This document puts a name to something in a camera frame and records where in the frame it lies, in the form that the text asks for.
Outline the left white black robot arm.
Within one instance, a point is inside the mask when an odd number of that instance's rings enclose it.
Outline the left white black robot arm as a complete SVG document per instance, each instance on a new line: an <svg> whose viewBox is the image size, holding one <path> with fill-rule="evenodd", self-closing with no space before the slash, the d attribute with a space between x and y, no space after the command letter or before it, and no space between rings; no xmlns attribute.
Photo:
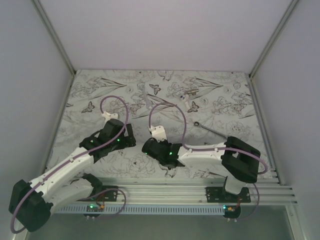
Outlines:
<svg viewBox="0 0 320 240"><path fill-rule="evenodd" d="M132 125L118 119L108 120L104 127L86 137L65 160L48 172L29 182L18 181L12 189L8 210L12 214L10 230L19 221L24 230L40 229L57 210L75 201L96 201L107 192L115 194L116 186L103 186L102 182L85 173L74 177L85 168L97 163L109 153L134 147L136 140Z"/></svg>

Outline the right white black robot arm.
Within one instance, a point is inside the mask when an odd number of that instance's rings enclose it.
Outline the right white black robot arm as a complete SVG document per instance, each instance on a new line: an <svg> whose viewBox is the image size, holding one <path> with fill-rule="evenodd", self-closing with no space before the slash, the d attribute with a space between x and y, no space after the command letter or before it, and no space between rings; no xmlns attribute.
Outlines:
<svg viewBox="0 0 320 240"><path fill-rule="evenodd" d="M218 144L186 147L152 137L144 143L142 152L168 169L215 166L226 178L221 195L229 203L239 197L245 184L254 184L258 179L260 151L233 136Z"/></svg>

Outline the silver ratchet wrench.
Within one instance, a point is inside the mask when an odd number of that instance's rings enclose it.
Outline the silver ratchet wrench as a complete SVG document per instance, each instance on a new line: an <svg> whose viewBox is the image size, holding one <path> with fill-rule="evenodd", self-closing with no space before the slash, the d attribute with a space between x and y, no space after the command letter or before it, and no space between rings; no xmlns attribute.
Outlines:
<svg viewBox="0 0 320 240"><path fill-rule="evenodd" d="M208 132L214 133L214 134L216 134L216 135L218 135L218 136L220 136L220 137L222 137L222 138L224 138L224 139L227 139L227 138L228 138L227 135L225 135L225 134L223 134L223 133L220 133L220 132L218 132L218 131L216 131L216 130L214 130L214 129L211 129L211 128L207 127L207 126L204 126L204 125L202 125L201 123L199 123L198 121L195 121L195 122L193 123L193 126L196 127L196 128L201 128L201 129L204 129L204 130L206 130L206 131L208 131Z"/></svg>

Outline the floral patterned mat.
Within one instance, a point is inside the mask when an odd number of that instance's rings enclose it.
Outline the floral patterned mat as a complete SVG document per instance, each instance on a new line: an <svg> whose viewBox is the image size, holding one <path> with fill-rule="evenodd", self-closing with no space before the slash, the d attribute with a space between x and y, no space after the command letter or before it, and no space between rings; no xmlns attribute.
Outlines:
<svg viewBox="0 0 320 240"><path fill-rule="evenodd" d="M146 108L137 84L145 83L152 109ZM188 94L197 89L196 95ZM189 95L187 110L180 95ZM132 124L136 146L117 150L86 169L98 178L188 179L214 178L218 168L167 169L142 153L150 138L148 125L162 125L168 140L190 145L211 145L223 139L194 122L236 137L258 149L268 160L246 75L242 72L79 70L70 90L57 133L51 169L69 156L79 143L104 126L102 111L116 113Z"/></svg>

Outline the white plastic tool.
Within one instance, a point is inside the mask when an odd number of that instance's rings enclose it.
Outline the white plastic tool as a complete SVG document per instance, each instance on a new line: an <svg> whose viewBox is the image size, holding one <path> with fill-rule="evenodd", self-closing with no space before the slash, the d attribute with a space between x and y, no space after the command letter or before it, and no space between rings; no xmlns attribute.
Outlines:
<svg viewBox="0 0 320 240"><path fill-rule="evenodd" d="M189 103L189 95L188 94L182 94L179 96L180 101L185 105L186 110L188 111L191 109L190 103Z"/></svg>

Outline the small metal socket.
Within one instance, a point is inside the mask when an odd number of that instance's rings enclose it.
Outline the small metal socket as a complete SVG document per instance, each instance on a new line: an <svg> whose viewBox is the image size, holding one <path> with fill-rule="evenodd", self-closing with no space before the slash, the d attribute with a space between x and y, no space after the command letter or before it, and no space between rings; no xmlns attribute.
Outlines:
<svg viewBox="0 0 320 240"><path fill-rule="evenodd" d="M198 89L191 89L187 91L187 93L192 96L195 96L198 92L199 92Z"/></svg>

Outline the left small circuit board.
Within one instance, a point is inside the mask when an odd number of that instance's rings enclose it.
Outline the left small circuit board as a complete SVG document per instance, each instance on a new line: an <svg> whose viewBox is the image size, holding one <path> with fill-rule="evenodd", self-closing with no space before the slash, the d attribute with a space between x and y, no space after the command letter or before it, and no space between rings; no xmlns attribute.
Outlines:
<svg viewBox="0 0 320 240"><path fill-rule="evenodd" d="M103 212L104 212L104 206L99 204L88 204L85 209L85 213L83 214L87 220L97 219Z"/></svg>

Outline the small circuit board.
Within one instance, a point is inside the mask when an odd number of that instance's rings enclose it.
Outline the small circuit board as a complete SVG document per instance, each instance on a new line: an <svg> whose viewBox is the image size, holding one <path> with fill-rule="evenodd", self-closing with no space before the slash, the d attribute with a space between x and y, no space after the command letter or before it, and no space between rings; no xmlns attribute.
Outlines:
<svg viewBox="0 0 320 240"><path fill-rule="evenodd" d="M99 204L88 204L85 209L85 213L83 214L87 220L97 219L103 212L104 212L104 206Z"/></svg>
<svg viewBox="0 0 320 240"><path fill-rule="evenodd" d="M239 205L224 205L224 215L223 217L227 219L228 222L237 222L237 219L241 215L241 207Z"/></svg>

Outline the right small circuit board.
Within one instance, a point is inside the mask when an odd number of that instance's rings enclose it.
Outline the right small circuit board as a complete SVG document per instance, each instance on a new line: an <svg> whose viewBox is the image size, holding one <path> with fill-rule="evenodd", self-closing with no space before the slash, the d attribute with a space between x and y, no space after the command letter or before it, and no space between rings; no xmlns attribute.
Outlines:
<svg viewBox="0 0 320 240"><path fill-rule="evenodd" d="M223 217L227 219L228 222L237 222L237 219L241 215L241 207L239 205L224 205L224 215Z"/></svg>

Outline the aluminium rail frame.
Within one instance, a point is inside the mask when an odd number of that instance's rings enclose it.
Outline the aluminium rail frame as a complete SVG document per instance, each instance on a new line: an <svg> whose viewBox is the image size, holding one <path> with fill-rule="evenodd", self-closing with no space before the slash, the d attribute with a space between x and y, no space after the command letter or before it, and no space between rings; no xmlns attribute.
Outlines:
<svg viewBox="0 0 320 240"><path fill-rule="evenodd" d="M104 185L118 186L129 204L195 204L207 203L206 187L223 186L223 178L101 178ZM247 184L251 202L262 206L296 206L298 201L290 185L281 185L278 178L260 178Z"/></svg>

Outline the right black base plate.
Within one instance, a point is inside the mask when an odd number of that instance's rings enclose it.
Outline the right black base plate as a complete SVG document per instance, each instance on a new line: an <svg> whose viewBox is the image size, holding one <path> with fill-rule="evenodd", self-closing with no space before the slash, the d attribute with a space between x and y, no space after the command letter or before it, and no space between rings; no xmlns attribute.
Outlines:
<svg viewBox="0 0 320 240"><path fill-rule="evenodd" d="M210 186L205 188L205 195L208 203L250 203L251 196L249 189L243 187L239 194L226 192L223 187Z"/></svg>

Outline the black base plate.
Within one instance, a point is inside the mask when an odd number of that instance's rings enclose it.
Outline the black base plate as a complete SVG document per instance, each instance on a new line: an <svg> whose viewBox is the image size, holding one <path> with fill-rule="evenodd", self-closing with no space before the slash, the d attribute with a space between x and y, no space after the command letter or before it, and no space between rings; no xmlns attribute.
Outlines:
<svg viewBox="0 0 320 240"><path fill-rule="evenodd" d="M115 202L118 197L118 186L103 185L102 187L94 188L88 197L83 197L80 201L85 200L89 202Z"/></svg>
<svg viewBox="0 0 320 240"><path fill-rule="evenodd" d="M205 188L205 195L208 203L250 203L251 196L249 189L243 187L239 194L226 192L223 187L210 186Z"/></svg>

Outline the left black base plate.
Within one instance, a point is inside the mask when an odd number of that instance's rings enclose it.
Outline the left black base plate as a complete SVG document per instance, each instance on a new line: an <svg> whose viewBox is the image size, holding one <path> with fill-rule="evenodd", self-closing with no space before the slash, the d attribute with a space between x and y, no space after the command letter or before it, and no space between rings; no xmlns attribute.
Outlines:
<svg viewBox="0 0 320 240"><path fill-rule="evenodd" d="M94 188L88 197L83 197L80 201L85 200L89 202L115 202L118 197L118 186L103 185L102 187Z"/></svg>

